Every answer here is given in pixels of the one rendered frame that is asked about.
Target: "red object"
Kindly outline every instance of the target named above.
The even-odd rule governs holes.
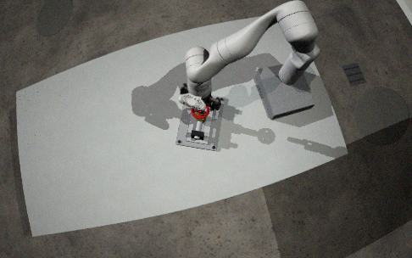
[[[206,111],[202,111],[202,110],[197,110],[192,108],[192,115],[197,118],[197,119],[204,119],[206,117],[208,117],[209,113],[210,113],[210,108],[208,106],[206,106]]]

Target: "floor vent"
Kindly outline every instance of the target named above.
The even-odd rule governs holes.
[[[343,66],[346,76],[348,77],[350,86],[366,83],[364,75],[358,64],[348,64]]]

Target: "white robotic arm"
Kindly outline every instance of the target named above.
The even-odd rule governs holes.
[[[303,1],[290,1],[272,9],[247,27],[214,43],[210,52],[202,47],[187,51],[189,95],[203,100],[209,98],[211,79],[228,64],[250,54],[264,33],[276,22],[292,45],[292,52],[281,67],[279,78],[287,85],[292,85],[320,52],[315,44],[318,29]]]

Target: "gray floor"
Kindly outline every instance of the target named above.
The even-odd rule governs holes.
[[[315,63],[349,155],[195,209],[30,236],[19,179],[16,91],[139,42],[260,16],[284,2],[74,1],[63,30],[42,36],[36,21],[45,1],[2,1],[0,256],[279,257],[280,253],[282,258],[345,257],[411,221],[412,126],[407,121],[404,135],[405,123],[399,123],[361,139],[355,110],[362,95],[373,87],[396,91],[412,110],[412,26],[395,0],[307,0],[320,31],[322,52]],[[359,64],[365,84],[351,87],[348,83],[342,65],[352,63]],[[396,143],[376,144],[389,134],[396,137],[393,132],[399,132]],[[400,246],[385,257],[412,257],[404,238],[379,241],[385,239]],[[362,251],[367,256],[368,250]]]

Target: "dark circle on floor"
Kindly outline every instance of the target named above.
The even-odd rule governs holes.
[[[368,90],[358,102],[355,117],[359,132],[377,146],[396,143],[409,125],[406,101],[385,87]]]
[[[59,33],[69,22],[72,12],[71,0],[47,0],[37,16],[37,30],[40,35],[52,36]]]

